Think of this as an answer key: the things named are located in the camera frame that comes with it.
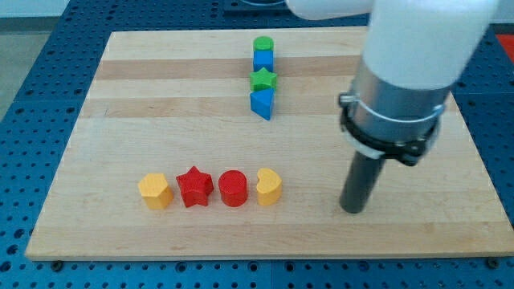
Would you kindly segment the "silver and black wrist mount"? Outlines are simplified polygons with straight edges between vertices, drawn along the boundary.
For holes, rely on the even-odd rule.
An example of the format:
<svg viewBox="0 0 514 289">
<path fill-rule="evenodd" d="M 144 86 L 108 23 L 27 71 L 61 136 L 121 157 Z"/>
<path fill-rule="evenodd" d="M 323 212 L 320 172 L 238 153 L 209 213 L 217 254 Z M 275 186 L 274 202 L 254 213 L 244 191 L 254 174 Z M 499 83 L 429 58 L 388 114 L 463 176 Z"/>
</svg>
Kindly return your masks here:
<svg viewBox="0 0 514 289">
<path fill-rule="evenodd" d="M 449 87 L 399 87 L 360 61 L 350 90 L 339 95 L 341 130 L 368 158 L 414 166 L 439 135 L 439 118 L 449 92 Z"/>
</svg>

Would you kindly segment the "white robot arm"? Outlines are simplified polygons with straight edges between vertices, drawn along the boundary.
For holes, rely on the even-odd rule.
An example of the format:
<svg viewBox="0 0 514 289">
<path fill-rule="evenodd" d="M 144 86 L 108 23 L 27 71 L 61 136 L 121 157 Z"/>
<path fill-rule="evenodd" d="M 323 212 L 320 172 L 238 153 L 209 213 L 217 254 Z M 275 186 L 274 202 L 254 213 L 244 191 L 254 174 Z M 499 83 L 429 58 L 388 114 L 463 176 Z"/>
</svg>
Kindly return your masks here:
<svg viewBox="0 0 514 289">
<path fill-rule="evenodd" d="M 439 134 L 439 118 L 499 5 L 494 0 L 287 0 L 307 20 L 368 14 L 351 88 L 338 96 L 341 129 L 356 149 L 340 196 L 359 213 L 387 159 L 414 166 Z"/>
</svg>

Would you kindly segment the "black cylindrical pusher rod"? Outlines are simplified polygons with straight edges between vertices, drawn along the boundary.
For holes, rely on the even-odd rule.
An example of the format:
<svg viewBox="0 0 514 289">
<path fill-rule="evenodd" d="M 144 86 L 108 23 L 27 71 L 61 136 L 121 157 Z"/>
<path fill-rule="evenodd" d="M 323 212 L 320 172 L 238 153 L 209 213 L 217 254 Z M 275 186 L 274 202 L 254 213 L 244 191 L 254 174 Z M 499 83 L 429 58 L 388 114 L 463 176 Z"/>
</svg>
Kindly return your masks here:
<svg viewBox="0 0 514 289">
<path fill-rule="evenodd" d="M 339 200 L 344 211 L 358 214 L 365 208 L 384 164 L 383 158 L 355 152 Z"/>
</svg>

